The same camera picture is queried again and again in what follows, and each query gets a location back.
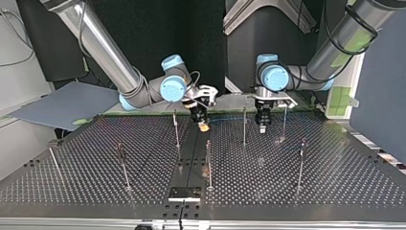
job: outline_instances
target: gray panel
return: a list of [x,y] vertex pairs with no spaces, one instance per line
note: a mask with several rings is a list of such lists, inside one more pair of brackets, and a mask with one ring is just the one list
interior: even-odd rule
[[366,53],[350,125],[406,162],[406,11],[397,12]]
[[78,128],[73,122],[91,119],[118,102],[119,93],[116,90],[70,82],[9,115],[24,121],[73,131]]

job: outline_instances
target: green strip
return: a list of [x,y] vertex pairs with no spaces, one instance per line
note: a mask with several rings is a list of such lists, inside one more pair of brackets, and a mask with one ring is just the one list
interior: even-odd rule
[[350,87],[332,87],[331,99],[327,109],[328,116],[345,116],[350,105]]
[[87,64],[86,58],[83,57],[83,65],[84,65],[84,71],[89,72],[89,65]]
[[[372,35],[369,32],[364,30],[357,31],[357,33],[355,33],[350,42],[344,48],[352,52],[360,51],[370,43],[371,38]],[[351,56],[340,52],[340,55],[337,57],[337,59],[332,62],[331,67],[338,68],[340,66],[343,66],[347,63],[347,61],[349,61],[350,58]]]

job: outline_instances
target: end effector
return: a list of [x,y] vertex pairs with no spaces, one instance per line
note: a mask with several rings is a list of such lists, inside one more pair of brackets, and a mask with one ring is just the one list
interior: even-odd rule
[[271,110],[274,106],[293,108],[297,103],[283,90],[289,84],[289,73],[280,64],[277,55],[265,54],[257,57],[255,106],[259,132],[265,133],[271,125]]
[[162,98],[170,103],[182,102],[191,112],[192,120],[201,131],[209,130],[207,109],[215,106],[217,89],[209,85],[197,85],[200,76],[192,81],[183,59],[178,55],[167,57],[162,62],[165,79],[160,86]]

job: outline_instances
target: cable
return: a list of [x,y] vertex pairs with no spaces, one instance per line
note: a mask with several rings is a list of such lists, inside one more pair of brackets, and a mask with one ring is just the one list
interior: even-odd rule
[[23,62],[25,62],[25,61],[31,59],[31,57],[32,57],[33,55],[34,55],[34,50],[31,50],[30,55],[29,55],[28,57],[26,57],[25,59],[19,60],[19,61],[14,62],[14,63],[1,64],[1,65],[0,65],[0,68],[1,68],[1,67],[6,67],[6,66],[12,66],[12,65],[16,65],[16,64],[21,64],[21,63],[23,63]]
[[[24,22],[23,20],[13,11],[10,11],[8,9],[5,8],[0,8],[0,12],[1,12],[1,16],[3,17],[4,21],[6,22],[7,26],[17,35],[17,37],[30,49],[33,48],[33,46],[30,44],[30,40],[28,38],[28,34],[27,31],[25,29],[24,26]],[[15,29],[15,27],[12,25],[12,23],[10,22],[10,20],[7,18],[6,13],[9,13],[11,16],[15,17],[18,22],[21,25],[21,28],[23,29],[24,35],[25,35],[25,40],[23,37],[21,37],[21,35],[18,33],[18,31]]]
[[319,102],[319,105],[323,108],[324,111],[326,111],[326,107],[322,104],[322,101],[320,101],[319,97],[317,97],[316,93],[314,91],[311,91],[313,96],[316,98],[317,102]]
[[144,77],[144,75],[141,74],[140,70],[138,70],[137,67],[132,65],[132,68],[138,73],[138,76],[140,76],[140,79],[141,79],[141,83],[138,86],[138,88],[135,89],[135,92],[138,92],[141,88],[143,88],[143,84],[145,84],[146,89],[147,89],[148,99],[149,99],[149,106],[152,106],[152,96],[151,96],[151,91],[150,91],[151,87],[149,86],[146,77]]
[[[25,27],[24,27],[24,22],[22,21],[22,19],[21,19],[17,14],[15,14],[14,12],[9,11],[9,10],[7,10],[7,9],[5,9],[5,8],[0,8],[0,12],[1,12],[0,15],[5,19],[6,24],[15,32],[15,34],[17,35],[17,37],[18,37],[28,48],[31,49],[31,53],[30,53],[26,58],[24,58],[24,59],[22,59],[22,60],[19,60],[19,61],[16,61],[16,62],[12,62],[12,63],[1,64],[1,65],[0,65],[0,68],[1,68],[1,67],[12,66],[12,65],[17,65],[17,64],[23,63],[23,62],[25,62],[25,61],[31,59],[31,58],[33,57],[33,55],[34,55],[34,49],[33,49],[33,47],[31,46],[31,44],[29,43],[27,31],[25,30]],[[9,13],[9,14],[11,14],[12,16],[14,16],[15,18],[17,18],[17,20],[20,22],[20,24],[21,24],[21,26],[22,26],[22,28],[23,28],[23,32],[24,32],[24,34],[25,34],[25,37],[27,37],[27,40],[24,40],[24,39],[21,37],[21,35],[17,32],[17,30],[14,28],[14,26],[12,25],[12,23],[10,22],[10,20],[6,17],[6,13]]]
[[327,0],[325,0],[325,4],[323,6],[323,17],[325,19],[325,28],[326,28],[326,33],[327,33],[327,37],[328,40],[331,42],[331,44],[333,44],[333,46],[341,51],[343,54],[349,55],[349,56],[357,56],[357,55],[362,55],[364,54],[369,48],[370,45],[372,44],[372,42],[378,37],[378,32],[372,27],[370,26],[365,20],[363,20],[355,11],[352,10],[351,7],[346,6],[346,12],[349,14],[349,16],[354,19],[360,26],[362,26],[366,31],[370,32],[372,34],[372,38],[370,40],[370,42],[368,43],[368,45],[366,45],[363,49],[361,49],[360,51],[348,51],[346,50],[341,44],[339,44],[339,42],[337,40],[335,40],[332,37],[331,31],[330,31],[330,27],[328,25],[328,18],[327,18]]
[[290,71],[290,68],[289,68],[288,66],[286,66],[286,65],[283,64],[283,63],[281,63],[281,65],[282,65],[283,68],[286,69],[287,73],[289,74],[289,76],[290,76],[291,78],[294,78],[294,79],[297,79],[297,80],[299,80],[299,81],[302,81],[302,82],[305,82],[305,83],[309,83],[309,84],[320,84],[320,83],[329,82],[329,81],[331,81],[331,80],[336,79],[338,76],[340,76],[340,75],[344,72],[344,70],[349,66],[349,64],[350,64],[350,62],[351,62],[351,60],[352,60],[352,58],[353,58],[353,56],[351,56],[351,57],[347,60],[347,63],[340,69],[340,71],[338,71],[333,77],[331,77],[331,78],[329,78],[329,79],[327,79],[327,80],[318,80],[318,79],[312,77],[312,76],[310,75],[310,73],[308,73],[307,68],[306,68],[306,73],[307,73],[307,75],[308,75],[311,79],[313,79],[313,80],[315,80],[315,81],[303,80],[303,79],[302,79],[302,67],[301,67],[301,66],[297,66],[298,68],[300,68],[300,72],[301,72],[301,76],[298,77],[298,76],[294,75],[294,74],[292,73],[292,71]]
[[[301,40],[301,30],[300,30],[300,26],[301,26],[301,16],[302,16],[302,8],[303,8],[303,4],[304,4],[304,0],[301,0],[301,5],[299,5],[299,15],[298,15],[298,25],[297,25],[297,33],[298,33],[298,39],[299,39],[299,45],[302,45],[302,40]],[[300,47],[300,55],[299,55],[299,59],[302,62],[302,47]],[[301,86],[302,83],[302,68],[299,69],[299,74],[300,74],[300,79],[298,84],[295,86],[295,81],[292,79],[292,86],[293,89],[298,89]]]
[[196,84],[199,82],[199,80],[200,80],[200,72],[197,71],[197,70],[195,70],[195,71],[193,71],[193,72],[190,73],[191,76],[192,76],[193,74],[196,74],[196,75],[197,75],[196,80],[194,81],[194,85],[196,85]]
[[86,9],[87,9],[87,4],[86,1],[83,1],[82,4],[82,11],[81,11],[81,15],[80,15],[80,21],[79,21],[79,37],[78,37],[78,41],[79,41],[79,48],[81,49],[81,51],[88,57],[91,58],[90,54],[87,53],[87,51],[83,48],[83,22],[84,22],[84,16],[86,14]]
[[329,81],[331,81],[331,80],[333,80],[333,79],[336,79],[338,76],[340,76],[340,75],[344,72],[344,70],[349,66],[349,64],[350,64],[350,62],[352,61],[353,58],[354,58],[354,56],[351,56],[351,57],[347,60],[346,64],[340,69],[340,71],[338,71],[338,73],[334,74],[334,76],[333,76],[332,78],[329,78],[329,79],[327,79],[327,80],[319,80],[319,79],[316,79],[316,78],[312,77],[312,76],[310,75],[310,73],[308,73],[308,69],[307,69],[307,68],[305,68],[305,70],[306,70],[307,75],[308,75],[311,79],[317,81],[318,83],[325,83],[325,82],[329,82]]

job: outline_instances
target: metal frame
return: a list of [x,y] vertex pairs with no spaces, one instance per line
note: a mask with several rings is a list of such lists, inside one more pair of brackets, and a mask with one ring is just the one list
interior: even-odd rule
[[[92,126],[92,124],[87,124],[73,133],[73,135],[69,135],[66,141],[70,141],[76,136],[80,135],[83,130]],[[327,122],[326,126],[337,126],[332,122]],[[385,164],[384,160],[379,158],[376,153],[368,149],[368,147],[364,146],[358,140],[356,140],[350,133],[346,133],[346,142],[351,143],[356,150],[363,155],[363,157],[367,157],[372,161],[374,164],[379,165],[379,169],[389,176],[391,179],[395,181],[405,181],[404,175],[399,173],[394,167],[390,164]],[[207,185],[207,178],[201,176],[202,168],[200,167],[200,160],[206,156],[206,150],[204,146],[207,143],[207,140],[210,139],[209,133],[200,133],[197,130],[196,126],[190,126],[189,135],[187,139],[183,142],[182,149],[180,151],[181,157],[186,159],[186,157],[190,158],[190,162],[194,162],[193,159],[198,159],[198,164],[193,167],[192,164],[187,165],[184,161],[184,165],[179,166],[183,168],[183,173],[177,173],[178,167],[175,167],[174,174],[172,175],[172,180],[170,182],[171,187],[202,187],[203,193],[206,193],[206,185]],[[14,175],[14,179],[21,173],[24,173],[27,169],[20,171],[20,173]],[[389,222],[391,219],[400,219],[404,217],[404,209],[399,208],[387,210],[388,214],[382,214],[379,212],[365,212],[360,214],[355,214],[354,212],[359,211],[358,209],[354,209],[353,211],[349,210],[349,208],[334,208],[328,209],[328,212],[332,215],[338,215],[339,218],[332,218],[329,221],[317,221],[318,217],[309,215],[309,212],[306,208],[297,209],[277,209],[272,211],[272,209],[265,208],[265,209],[252,209],[250,207],[246,208],[227,208],[227,207],[212,207],[208,205],[204,199],[198,205],[201,205],[199,211],[194,211],[194,213],[199,213],[198,218],[191,217],[191,210],[189,210],[190,217],[183,218],[183,215],[187,212],[183,212],[186,208],[186,205],[196,205],[194,203],[188,202],[167,202],[164,203],[163,206],[166,204],[170,205],[171,209],[162,209],[163,212],[168,212],[169,214],[177,214],[177,218],[168,216],[167,220],[163,220],[162,218],[140,218],[139,216],[132,218],[134,215],[134,209],[131,208],[119,208],[119,207],[109,207],[109,212],[103,213],[103,210],[99,210],[99,207],[89,207],[89,206],[77,206],[77,207],[68,207],[68,211],[70,211],[70,215],[66,218],[55,217],[52,218],[56,210],[53,210],[53,207],[45,208],[41,210],[42,213],[50,212],[50,216],[47,218],[41,217],[41,212],[37,212],[37,207],[30,207],[30,206],[20,206],[24,209],[25,215],[22,215],[21,218],[16,218],[15,213],[10,213],[9,215],[3,215],[0,218],[0,229],[5,226],[6,228],[11,225],[19,225],[23,227],[30,227],[30,226],[62,226],[66,228],[70,227],[98,227],[98,226],[106,226],[106,227],[116,227],[116,228],[134,228],[136,225],[148,225],[152,226],[155,229],[179,229],[179,222],[182,222],[182,226],[184,229],[281,229],[281,228],[296,228],[296,229],[405,229],[406,222],[397,222],[392,223]],[[174,205],[179,205],[180,208],[172,208]],[[147,207],[142,208],[142,212],[146,212],[151,217],[157,217],[153,215],[153,212],[156,209],[148,209]],[[27,216],[30,212],[37,214],[37,218],[24,218],[31,217]],[[84,212],[85,216],[83,218],[77,218],[76,215],[78,212]],[[217,216],[214,218],[210,215],[210,212],[215,212]],[[388,218],[389,213],[394,213],[395,217]],[[232,221],[237,217],[247,217],[250,220],[238,220]],[[360,220],[364,221],[341,221],[341,220],[351,220],[354,218],[351,217],[359,217]],[[372,219],[382,219],[384,221],[381,222],[373,222]]]
[[302,5],[301,10],[300,5],[300,1],[297,0],[237,0],[224,17],[224,34],[230,35],[251,14],[263,7],[280,9],[294,24],[298,23],[299,12],[301,12],[299,27],[307,34],[316,25],[316,20],[311,16],[305,4]]
[[[10,226],[96,228],[110,227],[117,229],[134,229],[138,225],[151,226],[153,229],[179,229],[177,220],[141,220],[141,219],[81,219],[81,218],[0,218],[0,229]],[[372,222],[372,221],[205,221],[184,220],[184,229],[405,229],[406,223]]]

